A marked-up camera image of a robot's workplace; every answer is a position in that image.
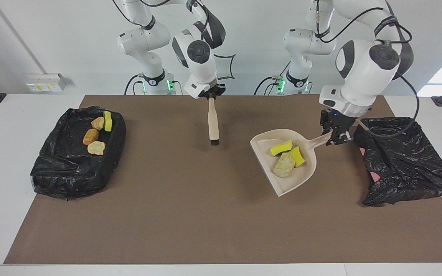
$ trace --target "bin lined with black bag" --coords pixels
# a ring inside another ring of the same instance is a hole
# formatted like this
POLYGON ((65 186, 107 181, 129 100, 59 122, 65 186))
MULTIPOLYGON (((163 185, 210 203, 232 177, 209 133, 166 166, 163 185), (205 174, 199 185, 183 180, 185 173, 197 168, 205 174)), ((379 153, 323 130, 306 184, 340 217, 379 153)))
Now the bin lined with black bag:
POLYGON ((30 173, 36 193, 77 199, 106 187, 124 149, 126 125, 122 115, 111 112, 112 131, 100 131, 99 141, 106 145, 103 156, 89 154, 83 144, 91 122, 104 111, 100 107, 70 108, 60 117, 30 173))
MULTIPOLYGON (((378 135, 391 135, 412 119, 407 117, 362 119, 378 135)), ((361 126, 354 134, 368 171, 370 186, 364 205, 442 196, 442 159, 419 124, 394 138, 377 138, 361 126)))

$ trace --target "brown mat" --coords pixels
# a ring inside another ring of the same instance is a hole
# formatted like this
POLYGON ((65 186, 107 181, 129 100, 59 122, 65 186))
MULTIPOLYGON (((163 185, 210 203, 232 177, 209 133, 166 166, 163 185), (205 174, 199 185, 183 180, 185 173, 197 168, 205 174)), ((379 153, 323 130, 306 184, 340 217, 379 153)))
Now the brown mat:
MULTIPOLYGON (((276 196, 249 141, 277 128, 319 136, 317 95, 220 97, 218 147, 204 99, 86 96, 91 105, 126 119, 109 186, 70 202, 35 197, 5 264, 442 262, 442 199, 362 207, 354 143, 317 148, 314 176, 276 196)), ((382 97, 368 113, 391 115, 382 97)))

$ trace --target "pink patch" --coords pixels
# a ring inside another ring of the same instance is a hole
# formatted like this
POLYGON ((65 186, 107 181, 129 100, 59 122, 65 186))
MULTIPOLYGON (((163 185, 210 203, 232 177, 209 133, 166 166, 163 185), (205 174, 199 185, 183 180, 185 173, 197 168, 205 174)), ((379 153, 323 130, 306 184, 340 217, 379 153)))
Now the pink patch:
POLYGON ((375 183, 378 182, 378 180, 381 179, 381 176, 379 176, 379 175, 378 175, 377 173, 375 173, 375 172, 372 172, 372 173, 371 173, 371 177, 373 178, 373 180, 374 180, 375 183))

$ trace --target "beige dustpan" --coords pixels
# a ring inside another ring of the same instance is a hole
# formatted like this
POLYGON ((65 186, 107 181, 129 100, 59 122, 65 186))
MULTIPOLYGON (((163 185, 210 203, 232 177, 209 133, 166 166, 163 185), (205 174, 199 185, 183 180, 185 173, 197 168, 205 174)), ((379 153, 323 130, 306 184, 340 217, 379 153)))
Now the beige dustpan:
POLYGON ((251 148, 277 196, 287 194, 309 180, 316 170, 315 148, 327 143, 330 135, 331 133, 328 133, 313 140, 307 140, 296 131, 277 129, 259 134, 250 141, 251 148), (295 168, 289 178, 280 178, 272 172, 279 157, 272 156, 270 148, 288 140, 293 141, 293 147, 300 147, 305 163, 295 168))

